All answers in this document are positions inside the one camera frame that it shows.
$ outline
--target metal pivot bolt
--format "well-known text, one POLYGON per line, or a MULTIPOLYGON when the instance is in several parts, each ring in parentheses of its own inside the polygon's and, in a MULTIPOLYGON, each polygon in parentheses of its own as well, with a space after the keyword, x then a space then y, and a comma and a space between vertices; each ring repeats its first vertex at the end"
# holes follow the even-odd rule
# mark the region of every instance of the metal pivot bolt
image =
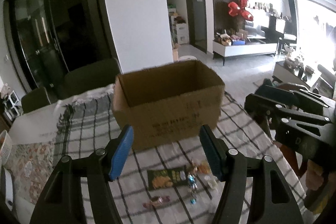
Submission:
POLYGON ((68 162, 69 160, 70 160, 70 157, 69 157, 68 155, 63 156, 63 157, 61 158, 61 161, 62 161, 62 162, 68 162))
POLYGON ((231 148, 231 149, 229 149, 229 154, 232 155, 232 156, 235 156, 235 155, 238 154, 238 151, 234 148, 231 148))
POLYGON ((269 156, 269 155, 266 155, 266 156, 264 157, 264 159, 265 159, 267 162, 271 162, 271 161, 273 160, 273 158, 272 158, 271 156, 269 156))
POLYGON ((99 148, 96 150, 96 154, 98 156, 104 155, 105 154, 105 149, 104 148, 99 148))

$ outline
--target gray tile floor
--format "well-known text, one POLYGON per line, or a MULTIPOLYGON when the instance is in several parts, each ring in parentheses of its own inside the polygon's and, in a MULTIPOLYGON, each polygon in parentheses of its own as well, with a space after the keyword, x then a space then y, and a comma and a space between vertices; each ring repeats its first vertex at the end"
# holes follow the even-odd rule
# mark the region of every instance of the gray tile floor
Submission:
POLYGON ((271 55, 237 56, 227 58, 225 66, 221 58, 214 59, 211 53, 204 53, 191 45, 181 45, 178 56, 192 55, 212 68, 224 81, 226 91, 241 105, 245 97, 255 92, 253 82, 271 78, 278 57, 271 55))

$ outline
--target black door frame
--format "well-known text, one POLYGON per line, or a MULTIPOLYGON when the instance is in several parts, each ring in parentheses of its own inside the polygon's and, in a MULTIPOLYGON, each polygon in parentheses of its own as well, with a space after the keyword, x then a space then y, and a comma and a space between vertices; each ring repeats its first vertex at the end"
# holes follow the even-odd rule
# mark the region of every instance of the black door frame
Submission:
MULTIPOLYGON (((207 47, 204 49, 195 44, 195 24, 194 24, 194 8, 193 8, 193 0, 186 0, 187 4, 187 15, 188 15, 188 29, 189 29, 189 43, 196 47, 197 49, 201 50, 202 52, 207 52, 207 47)), ((206 45, 208 45, 207 40, 207 13, 206 13, 206 3, 204 0, 204 13, 205 13, 205 37, 206 37, 206 45)))

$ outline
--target tablecloth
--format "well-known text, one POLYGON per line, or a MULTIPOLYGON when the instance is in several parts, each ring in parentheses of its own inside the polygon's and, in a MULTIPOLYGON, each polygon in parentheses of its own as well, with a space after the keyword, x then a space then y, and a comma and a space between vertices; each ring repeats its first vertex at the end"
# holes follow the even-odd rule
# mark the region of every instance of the tablecloth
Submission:
MULTIPOLYGON (((58 123, 54 165, 63 155, 70 155, 73 159, 86 157, 119 135, 121 130, 111 111, 112 100, 113 94, 106 94, 67 105, 58 123)), ((264 155, 271 155, 292 189, 301 213, 305 211, 305 192, 292 168, 280 150, 228 93, 223 97, 221 115, 214 134, 223 139, 229 148, 234 147, 245 156, 260 159, 264 155)), ((198 175, 198 200, 196 204, 191 204, 186 186, 149 191, 147 181, 148 169, 190 165, 192 160, 204 159, 206 157, 198 137, 141 152, 130 151, 121 176, 115 182, 110 182, 123 223, 210 223, 224 183, 219 183, 216 190, 211 190, 204 176, 198 175), (169 195, 171 201, 157 209, 145 209, 142 203, 156 195, 169 195)), ((82 178, 81 184, 85 215, 88 223, 94 223, 85 178, 82 178)), ((251 193, 252 178, 248 178, 240 223, 247 221, 251 193)))

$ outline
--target window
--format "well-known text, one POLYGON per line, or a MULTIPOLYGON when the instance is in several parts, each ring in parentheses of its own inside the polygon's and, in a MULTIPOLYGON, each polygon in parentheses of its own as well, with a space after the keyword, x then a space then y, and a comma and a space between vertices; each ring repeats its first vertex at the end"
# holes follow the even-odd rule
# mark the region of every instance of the window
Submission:
POLYGON ((320 64, 333 72, 336 13, 310 0, 298 0, 299 39, 307 64, 320 64))

